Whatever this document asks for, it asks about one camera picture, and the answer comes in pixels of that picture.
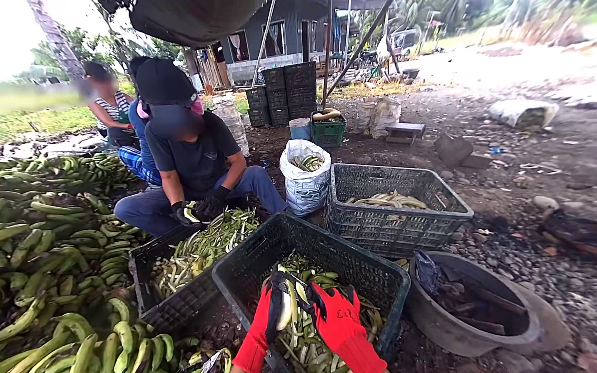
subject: red glove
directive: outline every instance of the red glove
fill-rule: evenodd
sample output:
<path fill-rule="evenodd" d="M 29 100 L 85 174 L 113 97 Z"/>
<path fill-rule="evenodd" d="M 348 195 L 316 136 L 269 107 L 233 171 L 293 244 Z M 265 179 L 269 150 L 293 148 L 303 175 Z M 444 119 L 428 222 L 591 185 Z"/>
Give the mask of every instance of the red glove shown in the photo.
<path fill-rule="evenodd" d="M 366 338 L 367 333 L 361 326 L 359 312 L 361 302 L 353 286 L 349 286 L 346 299 L 337 289 L 333 296 L 325 292 L 318 284 L 312 283 L 323 305 L 314 305 L 316 326 L 324 343 L 335 352 L 353 373 L 380 373 L 386 369 L 386 362 L 377 356 L 372 344 Z"/>
<path fill-rule="evenodd" d="M 266 284 L 262 284 L 255 318 L 239 353 L 236 354 L 234 365 L 248 373 L 261 372 L 269 344 L 275 343 L 275 338 L 278 336 L 275 326 L 280 317 L 282 303 L 283 294 L 275 281 L 269 280 Z"/>

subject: person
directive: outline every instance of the person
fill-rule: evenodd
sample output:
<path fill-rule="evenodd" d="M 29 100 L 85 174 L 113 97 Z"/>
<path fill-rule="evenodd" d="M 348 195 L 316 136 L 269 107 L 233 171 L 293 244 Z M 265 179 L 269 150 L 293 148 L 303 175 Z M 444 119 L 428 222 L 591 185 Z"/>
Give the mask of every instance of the person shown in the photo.
<path fill-rule="evenodd" d="M 114 75 L 103 65 L 86 63 L 84 72 L 96 93 L 89 108 L 95 115 L 98 133 L 114 146 L 132 146 L 135 131 L 128 121 L 128 108 L 133 99 L 118 89 Z"/>
<path fill-rule="evenodd" d="M 192 200 L 202 201 L 192 209 L 202 222 L 221 214 L 228 199 L 249 192 L 270 214 L 288 207 L 266 170 L 246 165 L 222 119 L 190 108 L 197 96 L 195 88 L 170 60 L 147 60 L 138 68 L 136 82 L 149 105 L 145 136 L 162 189 L 121 199 L 114 208 L 118 219 L 162 236 L 180 225 L 193 226 L 185 216 Z"/>
<path fill-rule="evenodd" d="M 128 64 L 128 71 L 135 80 L 137 70 L 144 62 L 151 57 L 140 56 L 133 58 Z M 134 99 L 128 109 L 128 119 L 130 120 L 135 135 L 139 139 L 139 150 L 131 146 L 122 146 L 119 148 L 119 158 L 130 172 L 140 179 L 146 181 L 151 187 L 161 186 L 161 174 L 156 168 L 149 145 L 146 143 L 144 129 L 149 116 L 142 110 L 143 102 L 137 92 L 137 98 Z"/>
<path fill-rule="evenodd" d="M 321 299 L 318 306 L 312 301 L 312 320 L 326 346 L 337 354 L 353 373 L 387 373 L 386 361 L 377 356 L 367 333 L 361 325 L 361 303 L 350 286 L 347 297 L 337 289 L 324 291 L 312 283 L 314 292 Z M 268 281 L 262 285 L 255 317 L 239 352 L 232 361 L 232 373 L 260 373 L 270 344 L 275 343 L 278 332 L 275 325 L 282 309 L 282 291 Z"/>

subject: hand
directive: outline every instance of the hand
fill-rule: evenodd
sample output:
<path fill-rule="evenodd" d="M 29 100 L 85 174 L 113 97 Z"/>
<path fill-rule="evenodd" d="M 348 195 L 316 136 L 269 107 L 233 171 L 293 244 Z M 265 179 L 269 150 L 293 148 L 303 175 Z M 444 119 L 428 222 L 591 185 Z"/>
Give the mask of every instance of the hand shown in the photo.
<path fill-rule="evenodd" d="M 203 223 L 200 222 L 193 222 L 186 217 L 186 201 L 175 202 L 172 205 L 172 213 L 177 218 L 178 222 L 181 223 L 183 226 L 187 227 L 195 227 L 197 229 L 201 229 Z"/>
<path fill-rule="evenodd" d="M 353 373 L 380 373 L 386 362 L 377 356 L 361 325 L 361 302 L 350 285 L 345 298 L 337 289 L 328 295 L 318 284 L 312 287 L 321 299 L 314 304 L 313 321 L 324 343 L 335 352 Z"/>
<path fill-rule="evenodd" d="M 283 293 L 277 286 L 277 281 L 268 280 L 261 287 L 261 296 L 255 311 L 255 318 L 245 335 L 244 343 L 234 359 L 234 365 L 248 373 L 260 373 L 264 363 L 264 356 L 269 344 L 275 342 L 278 331 L 275 326 L 283 307 Z"/>
<path fill-rule="evenodd" d="M 210 222 L 225 210 L 225 199 L 230 190 L 219 186 L 206 194 L 206 198 L 200 203 L 192 214 L 202 222 Z"/>

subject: wooden stool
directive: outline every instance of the wooden stool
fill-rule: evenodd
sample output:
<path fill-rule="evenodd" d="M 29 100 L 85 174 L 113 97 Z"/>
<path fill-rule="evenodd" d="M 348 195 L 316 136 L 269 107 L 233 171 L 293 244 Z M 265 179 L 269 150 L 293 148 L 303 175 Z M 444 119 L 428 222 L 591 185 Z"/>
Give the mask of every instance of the wooden stool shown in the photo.
<path fill-rule="evenodd" d="M 423 138 L 425 124 L 396 123 L 386 126 L 386 131 L 388 131 L 387 142 L 409 144 L 411 146 L 416 139 Z"/>

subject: blue bucket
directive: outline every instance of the blue bucket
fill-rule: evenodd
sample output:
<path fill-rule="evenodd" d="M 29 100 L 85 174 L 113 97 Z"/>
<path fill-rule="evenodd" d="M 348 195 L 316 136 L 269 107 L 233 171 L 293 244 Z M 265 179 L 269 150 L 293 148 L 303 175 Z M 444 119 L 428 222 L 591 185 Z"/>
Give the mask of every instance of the blue bucket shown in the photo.
<path fill-rule="evenodd" d="M 312 139 L 310 132 L 310 118 L 297 118 L 289 121 L 289 133 L 292 140 Z"/>

